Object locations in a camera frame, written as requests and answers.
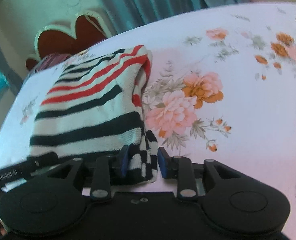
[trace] red stripe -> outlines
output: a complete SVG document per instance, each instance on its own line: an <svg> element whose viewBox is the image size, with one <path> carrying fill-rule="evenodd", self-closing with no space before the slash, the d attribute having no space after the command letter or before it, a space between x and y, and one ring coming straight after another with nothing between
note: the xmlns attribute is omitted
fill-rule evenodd
<svg viewBox="0 0 296 240"><path fill-rule="evenodd" d="M148 81L148 78L150 76L150 71L151 71L151 64L149 59L147 58L146 62L142 66L144 68L144 71L146 73L146 82Z"/></svg>
<svg viewBox="0 0 296 240"><path fill-rule="evenodd" d="M135 105L135 106L141 106L141 100L140 100L140 97L139 95L132 95L132 103Z"/></svg>
<svg viewBox="0 0 296 240"><path fill-rule="evenodd" d="M105 86L107 84L109 84L112 80L117 78L127 67L129 67L133 64L143 64L146 60L147 60L147 55L142 55L142 56L130 58L122 64L122 67L120 69L117 69L114 73L112 73L104 81L102 81L99 84L94 85L90 89L85 90L85 91L76 92L76 93L71 93L68 95L48 98L45 101L43 101L41 103L41 105L66 102L66 101L70 101L70 100L74 100L74 99L78 99L78 98L82 98L82 97L87 97L87 96L93 95L95 93L98 93L101 90L103 90L105 88Z"/></svg>
<svg viewBox="0 0 296 240"><path fill-rule="evenodd" d="M118 62L114 63L114 64L111 64L111 65L108 65L106 66L104 69L98 71L97 73L95 73L89 80L83 82L82 84L80 85L77 85L77 86L58 86L58 87L54 87L54 88L51 88L48 92L49 93L52 93L52 92L55 92L55 91L60 91L60 90L72 90L72 89L77 89L77 88L80 88L80 87L84 87L84 86L87 86L89 84L91 84L96 78L98 77L101 77L103 76L104 74L107 74L110 70L112 70L115 66L119 65L120 64L120 60L126 56L135 56L137 54L137 52L139 51L139 49L142 47L143 45L138 45L136 47L134 47L133 51L131 53L124 53L124 54L121 54L120 57L119 57L119 60Z"/></svg>

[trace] red headboard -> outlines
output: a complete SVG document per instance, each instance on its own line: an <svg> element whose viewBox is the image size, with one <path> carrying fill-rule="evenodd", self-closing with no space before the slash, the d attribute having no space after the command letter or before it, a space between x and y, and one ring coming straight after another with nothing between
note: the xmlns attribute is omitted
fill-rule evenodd
<svg viewBox="0 0 296 240"><path fill-rule="evenodd" d="M71 24L72 30L60 25L45 27L36 36L36 55L26 60L26 68L31 70L39 60L51 53L74 55L111 36L110 32L103 30L97 18L80 15Z"/></svg>

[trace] metal rivet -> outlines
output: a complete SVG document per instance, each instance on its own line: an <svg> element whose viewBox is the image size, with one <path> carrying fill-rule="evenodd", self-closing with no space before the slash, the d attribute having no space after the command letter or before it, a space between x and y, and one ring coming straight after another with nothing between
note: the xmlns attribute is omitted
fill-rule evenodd
<svg viewBox="0 0 296 240"><path fill-rule="evenodd" d="M132 200L130 200L130 202L133 203L133 204L138 204L140 201L137 200L137 199L132 199Z"/></svg>
<svg viewBox="0 0 296 240"><path fill-rule="evenodd" d="M94 190L91 195L93 197L97 197L97 198L104 198L106 196L108 196L108 192L106 190L103 190L103 189L97 189L97 190Z"/></svg>
<svg viewBox="0 0 296 240"><path fill-rule="evenodd" d="M180 194L183 197L194 197L196 195L196 192L192 189L183 189Z"/></svg>

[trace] floral bedsheet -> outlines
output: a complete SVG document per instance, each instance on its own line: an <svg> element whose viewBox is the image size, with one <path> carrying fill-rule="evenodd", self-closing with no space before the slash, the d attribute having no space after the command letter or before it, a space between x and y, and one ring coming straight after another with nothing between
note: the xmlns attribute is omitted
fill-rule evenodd
<svg viewBox="0 0 296 240"><path fill-rule="evenodd" d="M0 168L28 155L38 106L64 66L138 44L153 55L142 107L159 145L195 163L216 159L282 191L291 203L284 233L296 240L296 4L171 17L31 77L1 129ZM176 185L159 176L127 190L176 191Z"/></svg>

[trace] striped cloth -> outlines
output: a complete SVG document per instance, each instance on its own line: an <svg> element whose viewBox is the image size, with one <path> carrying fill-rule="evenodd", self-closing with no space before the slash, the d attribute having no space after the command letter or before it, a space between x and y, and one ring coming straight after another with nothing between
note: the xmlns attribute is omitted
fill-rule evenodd
<svg viewBox="0 0 296 240"><path fill-rule="evenodd" d="M138 45L66 67L41 103L30 155L54 151L93 161L128 145L128 172L120 184L155 181L157 140L145 129L141 108L151 59Z"/></svg>

